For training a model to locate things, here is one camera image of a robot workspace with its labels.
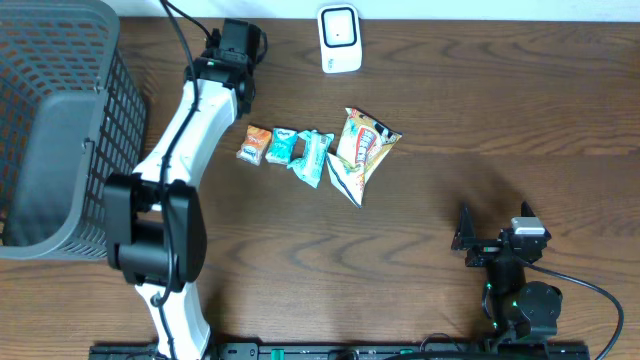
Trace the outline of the orange candy packet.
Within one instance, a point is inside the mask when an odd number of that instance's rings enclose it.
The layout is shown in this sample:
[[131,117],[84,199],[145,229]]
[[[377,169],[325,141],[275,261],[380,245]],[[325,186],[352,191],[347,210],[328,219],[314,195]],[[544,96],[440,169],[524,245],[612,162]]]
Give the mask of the orange candy packet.
[[269,146],[272,132],[249,125],[246,137],[236,153],[236,157],[255,166],[259,166],[264,151]]

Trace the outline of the teal candy packet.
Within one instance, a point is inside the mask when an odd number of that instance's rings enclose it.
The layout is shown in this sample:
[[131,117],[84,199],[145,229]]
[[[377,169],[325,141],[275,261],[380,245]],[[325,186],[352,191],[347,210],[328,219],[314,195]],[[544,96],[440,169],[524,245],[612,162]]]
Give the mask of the teal candy packet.
[[296,130],[274,128],[265,159],[272,164],[288,165],[297,139],[298,132]]

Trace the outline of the large yellow snack bag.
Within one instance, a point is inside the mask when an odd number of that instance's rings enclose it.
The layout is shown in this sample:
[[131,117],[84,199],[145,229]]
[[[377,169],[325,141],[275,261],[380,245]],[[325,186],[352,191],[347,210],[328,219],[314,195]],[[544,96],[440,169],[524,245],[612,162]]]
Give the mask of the large yellow snack bag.
[[345,111],[336,153],[327,155],[327,168],[331,184],[361,208],[367,182],[403,134],[357,108]]

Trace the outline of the light green snack packet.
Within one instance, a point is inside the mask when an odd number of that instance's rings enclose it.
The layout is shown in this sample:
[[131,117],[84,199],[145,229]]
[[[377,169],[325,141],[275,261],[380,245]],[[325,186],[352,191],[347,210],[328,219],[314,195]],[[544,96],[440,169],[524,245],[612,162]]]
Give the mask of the light green snack packet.
[[334,137],[333,133],[322,134],[317,130],[301,132],[299,138],[305,141],[303,155],[292,160],[287,168],[293,170],[300,180],[317,188],[321,181],[326,155]]

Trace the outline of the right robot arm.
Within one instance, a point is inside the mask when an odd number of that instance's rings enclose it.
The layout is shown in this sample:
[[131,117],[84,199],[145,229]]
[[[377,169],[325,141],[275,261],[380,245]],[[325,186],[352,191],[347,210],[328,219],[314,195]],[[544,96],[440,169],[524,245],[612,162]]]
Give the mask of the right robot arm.
[[544,347],[557,334],[562,292],[544,282],[529,282],[525,276],[525,267],[542,257],[550,239],[550,232],[526,202],[511,226],[492,239],[479,238],[468,207],[461,208],[451,248],[467,252],[467,267],[486,270],[481,306],[494,334],[482,340],[485,350],[496,353],[518,344]]

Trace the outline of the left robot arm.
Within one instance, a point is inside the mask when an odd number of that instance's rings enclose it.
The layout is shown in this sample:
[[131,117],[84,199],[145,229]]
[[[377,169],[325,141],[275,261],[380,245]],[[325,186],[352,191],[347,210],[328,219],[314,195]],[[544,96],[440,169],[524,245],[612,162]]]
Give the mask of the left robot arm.
[[94,346],[92,359],[205,359],[211,327],[196,280],[207,252],[198,188],[217,143],[251,110],[267,52],[256,25],[227,19],[189,56],[180,104],[153,151],[105,184],[107,259],[145,301],[155,345]]

